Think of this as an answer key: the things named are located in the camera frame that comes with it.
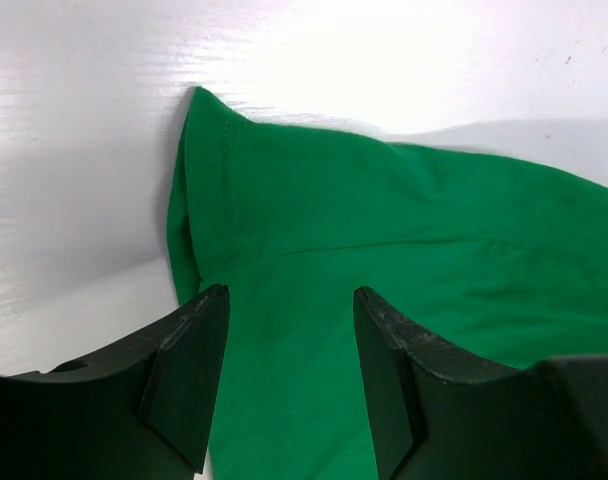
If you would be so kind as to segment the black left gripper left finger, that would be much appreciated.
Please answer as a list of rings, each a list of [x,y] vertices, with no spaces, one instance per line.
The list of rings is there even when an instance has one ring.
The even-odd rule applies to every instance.
[[[229,318],[229,291],[214,285],[47,373],[0,376],[0,479],[201,474]]]

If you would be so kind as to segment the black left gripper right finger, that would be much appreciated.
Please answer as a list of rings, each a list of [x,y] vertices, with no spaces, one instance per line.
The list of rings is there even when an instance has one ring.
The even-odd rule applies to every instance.
[[[508,367],[368,287],[353,317],[380,478],[608,479],[608,354]]]

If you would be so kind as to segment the green t shirt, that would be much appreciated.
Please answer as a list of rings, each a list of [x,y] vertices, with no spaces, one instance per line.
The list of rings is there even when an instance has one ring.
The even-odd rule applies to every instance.
[[[231,295],[218,479],[376,477],[362,286],[513,367],[608,353],[608,188],[543,165],[256,123],[199,88],[167,244],[180,302]]]

